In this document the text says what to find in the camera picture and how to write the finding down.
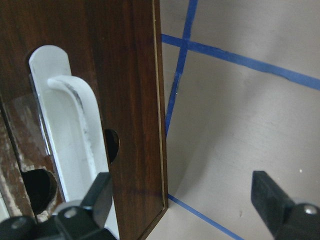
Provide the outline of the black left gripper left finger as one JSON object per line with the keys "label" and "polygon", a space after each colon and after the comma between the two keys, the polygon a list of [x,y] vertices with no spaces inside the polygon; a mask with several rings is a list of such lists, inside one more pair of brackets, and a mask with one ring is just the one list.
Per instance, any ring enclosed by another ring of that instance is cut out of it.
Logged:
{"label": "black left gripper left finger", "polygon": [[80,206],[88,210],[94,222],[101,228],[105,227],[112,207],[112,178],[109,172],[100,172],[93,181]]}

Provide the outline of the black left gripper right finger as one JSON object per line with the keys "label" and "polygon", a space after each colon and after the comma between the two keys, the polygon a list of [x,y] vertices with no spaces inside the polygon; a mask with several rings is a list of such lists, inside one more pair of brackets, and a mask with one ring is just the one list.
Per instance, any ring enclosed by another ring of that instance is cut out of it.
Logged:
{"label": "black left gripper right finger", "polygon": [[251,203],[268,230],[279,230],[295,202],[262,170],[252,172]]}

